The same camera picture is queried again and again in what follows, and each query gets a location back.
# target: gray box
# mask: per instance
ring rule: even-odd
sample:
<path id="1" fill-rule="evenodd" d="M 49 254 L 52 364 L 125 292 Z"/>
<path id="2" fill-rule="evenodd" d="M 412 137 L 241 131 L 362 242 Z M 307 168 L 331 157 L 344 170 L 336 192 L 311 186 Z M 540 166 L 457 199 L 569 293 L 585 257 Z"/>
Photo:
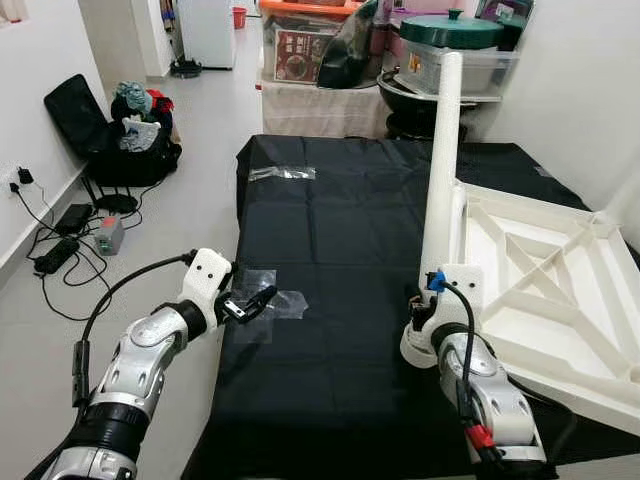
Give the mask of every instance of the gray box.
<path id="1" fill-rule="evenodd" d="M 116 255 L 124 238 L 124 227 L 120 216 L 105 217 L 93 238 L 100 255 L 106 257 Z"/>

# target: refrigerator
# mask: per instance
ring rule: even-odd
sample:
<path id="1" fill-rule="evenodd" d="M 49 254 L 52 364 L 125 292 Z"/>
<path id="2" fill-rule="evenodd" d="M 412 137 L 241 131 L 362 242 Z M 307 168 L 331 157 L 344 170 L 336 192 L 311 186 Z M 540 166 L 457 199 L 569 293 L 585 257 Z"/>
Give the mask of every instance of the refrigerator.
<path id="1" fill-rule="evenodd" d="M 205 68 L 231 70 L 236 57 L 232 0 L 179 0 L 177 4 L 185 58 Z"/>

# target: black cloth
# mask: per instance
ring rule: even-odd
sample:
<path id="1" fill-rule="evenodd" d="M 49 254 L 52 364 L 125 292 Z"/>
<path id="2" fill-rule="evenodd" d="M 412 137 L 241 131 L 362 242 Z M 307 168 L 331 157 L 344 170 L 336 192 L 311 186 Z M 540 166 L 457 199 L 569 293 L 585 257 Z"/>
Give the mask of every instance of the black cloth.
<path id="1" fill-rule="evenodd" d="M 242 268 L 276 269 L 301 291 L 302 320 L 278 319 L 270 344 L 225 332 L 212 416 L 185 479 L 427 478 L 471 472 L 437 369 L 399 352 L 405 287 L 415 285 L 431 144 L 254 137 L 238 155 Z M 252 168 L 315 167 L 316 179 Z M 585 208 L 513 144 L 461 146 L 470 183 Z M 547 449 L 566 422 L 532 401 Z M 561 463 L 640 451 L 640 439 L 580 418 Z"/>

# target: red connector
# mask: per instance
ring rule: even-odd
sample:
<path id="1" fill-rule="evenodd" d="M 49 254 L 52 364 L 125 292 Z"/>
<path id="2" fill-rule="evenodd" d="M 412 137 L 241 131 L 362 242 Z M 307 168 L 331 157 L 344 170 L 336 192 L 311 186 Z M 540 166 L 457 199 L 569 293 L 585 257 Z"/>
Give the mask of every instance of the red connector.
<path id="1" fill-rule="evenodd" d="M 467 437 L 469 437 L 469 440 L 471 440 L 473 448 L 476 450 L 480 450 L 481 448 L 493 448 L 496 446 L 496 444 L 493 443 L 491 431 L 484 425 L 474 425 L 473 427 L 466 428 L 465 433 L 467 434 Z"/>

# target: red bucket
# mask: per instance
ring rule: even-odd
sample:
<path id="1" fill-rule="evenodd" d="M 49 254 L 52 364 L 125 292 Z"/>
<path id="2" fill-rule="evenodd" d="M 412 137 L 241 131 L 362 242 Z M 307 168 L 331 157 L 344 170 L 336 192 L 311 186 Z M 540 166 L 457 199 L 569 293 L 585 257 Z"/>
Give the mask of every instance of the red bucket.
<path id="1" fill-rule="evenodd" d="M 242 7 L 233 7 L 233 26 L 236 30 L 244 28 L 247 21 L 247 9 Z"/>

